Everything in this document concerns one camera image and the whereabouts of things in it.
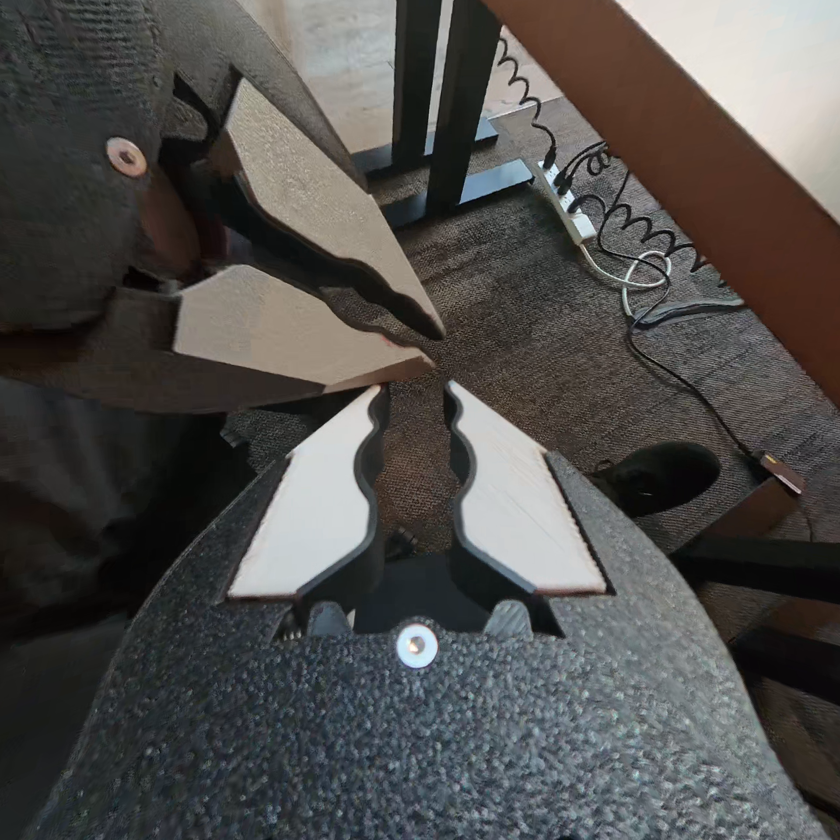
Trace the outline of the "person's left hand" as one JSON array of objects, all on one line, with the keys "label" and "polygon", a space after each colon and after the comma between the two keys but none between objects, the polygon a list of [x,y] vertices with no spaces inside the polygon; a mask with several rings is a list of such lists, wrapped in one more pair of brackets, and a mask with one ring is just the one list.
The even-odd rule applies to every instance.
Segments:
[{"label": "person's left hand", "polygon": [[142,266],[186,285],[226,260],[228,235],[191,192],[183,195],[160,167],[151,170],[138,197]]}]

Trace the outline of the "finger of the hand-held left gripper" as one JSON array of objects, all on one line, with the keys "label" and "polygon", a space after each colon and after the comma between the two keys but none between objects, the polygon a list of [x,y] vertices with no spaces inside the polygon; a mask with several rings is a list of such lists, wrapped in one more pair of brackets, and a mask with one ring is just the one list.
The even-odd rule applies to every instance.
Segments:
[{"label": "finger of the hand-held left gripper", "polygon": [[431,340],[445,325],[373,196],[249,80],[224,124],[224,179],[236,184],[265,248],[295,242],[315,287],[354,289]]},{"label": "finger of the hand-held left gripper", "polygon": [[174,352],[323,386],[401,382],[435,367],[420,349],[342,320],[324,300],[252,266],[186,288]]}]

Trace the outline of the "white power strip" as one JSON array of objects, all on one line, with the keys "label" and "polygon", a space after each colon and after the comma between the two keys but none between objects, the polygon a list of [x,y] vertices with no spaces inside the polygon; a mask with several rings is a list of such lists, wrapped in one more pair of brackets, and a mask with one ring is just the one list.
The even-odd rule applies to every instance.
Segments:
[{"label": "white power strip", "polygon": [[576,203],[577,196],[572,190],[567,189],[561,192],[560,186],[554,184],[555,178],[560,174],[559,166],[553,163],[548,168],[544,166],[544,163],[545,160],[541,160],[537,166],[539,179],[547,187],[553,208],[572,244],[579,249],[585,249],[586,246],[595,242],[595,226],[582,205]]}]

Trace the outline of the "person's black clothing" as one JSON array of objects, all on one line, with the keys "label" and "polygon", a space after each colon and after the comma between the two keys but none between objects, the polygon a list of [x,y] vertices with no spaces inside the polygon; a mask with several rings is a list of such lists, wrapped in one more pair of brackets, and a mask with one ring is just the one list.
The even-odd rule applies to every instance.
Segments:
[{"label": "person's black clothing", "polygon": [[2,838],[43,804],[124,621],[254,478],[225,423],[2,380]]}]

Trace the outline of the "grey desk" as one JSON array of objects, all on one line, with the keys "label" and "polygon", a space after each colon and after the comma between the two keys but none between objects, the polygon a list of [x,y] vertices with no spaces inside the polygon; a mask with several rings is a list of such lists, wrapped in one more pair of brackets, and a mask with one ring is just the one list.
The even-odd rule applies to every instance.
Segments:
[{"label": "grey desk", "polygon": [[838,2],[488,2],[838,400]]}]

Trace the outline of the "person's black shoe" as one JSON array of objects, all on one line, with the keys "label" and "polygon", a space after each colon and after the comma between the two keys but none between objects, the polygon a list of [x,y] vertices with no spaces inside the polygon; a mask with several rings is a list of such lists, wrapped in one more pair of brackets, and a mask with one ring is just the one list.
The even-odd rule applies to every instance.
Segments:
[{"label": "person's black shoe", "polygon": [[667,442],[638,449],[589,476],[632,519],[668,511],[698,498],[718,480],[719,458],[708,448]]}]

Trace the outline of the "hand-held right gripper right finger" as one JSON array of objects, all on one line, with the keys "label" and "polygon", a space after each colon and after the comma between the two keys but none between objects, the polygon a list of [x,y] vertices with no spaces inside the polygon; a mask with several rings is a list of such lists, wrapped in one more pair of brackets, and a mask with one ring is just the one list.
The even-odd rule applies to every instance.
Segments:
[{"label": "hand-held right gripper right finger", "polygon": [[444,386],[449,464],[458,480],[448,568],[489,614],[510,603],[542,636],[564,631],[555,598],[608,594],[608,579],[548,451],[464,386]]}]

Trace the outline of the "black desk leg frame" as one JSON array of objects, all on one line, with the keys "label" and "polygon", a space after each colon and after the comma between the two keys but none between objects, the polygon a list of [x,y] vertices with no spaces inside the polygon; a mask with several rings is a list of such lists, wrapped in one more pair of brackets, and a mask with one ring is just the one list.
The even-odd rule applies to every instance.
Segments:
[{"label": "black desk leg frame", "polygon": [[455,214],[533,181],[520,159],[468,173],[476,147],[498,138],[481,113],[501,22],[482,2],[453,2],[437,117],[428,127],[442,6],[396,2],[392,141],[353,154],[362,172],[374,178],[428,166],[425,191],[381,208],[394,230]]}]

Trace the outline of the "black chair base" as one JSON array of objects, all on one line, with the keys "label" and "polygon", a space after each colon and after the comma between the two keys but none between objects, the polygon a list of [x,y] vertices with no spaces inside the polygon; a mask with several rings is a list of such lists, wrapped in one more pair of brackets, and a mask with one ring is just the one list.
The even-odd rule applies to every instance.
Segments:
[{"label": "black chair base", "polygon": [[[715,582],[813,603],[839,604],[838,543],[744,537],[698,537],[670,555],[691,584]],[[729,650],[749,674],[839,704],[839,647],[760,626]]]}]

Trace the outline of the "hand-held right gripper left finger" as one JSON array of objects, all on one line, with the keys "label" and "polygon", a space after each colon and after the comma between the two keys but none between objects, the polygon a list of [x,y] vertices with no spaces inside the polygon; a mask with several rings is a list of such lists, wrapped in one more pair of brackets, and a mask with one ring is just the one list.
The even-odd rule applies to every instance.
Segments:
[{"label": "hand-held right gripper left finger", "polygon": [[384,573],[375,480],[389,388],[371,385],[291,450],[227,589],[231,601],[356,607]]}]

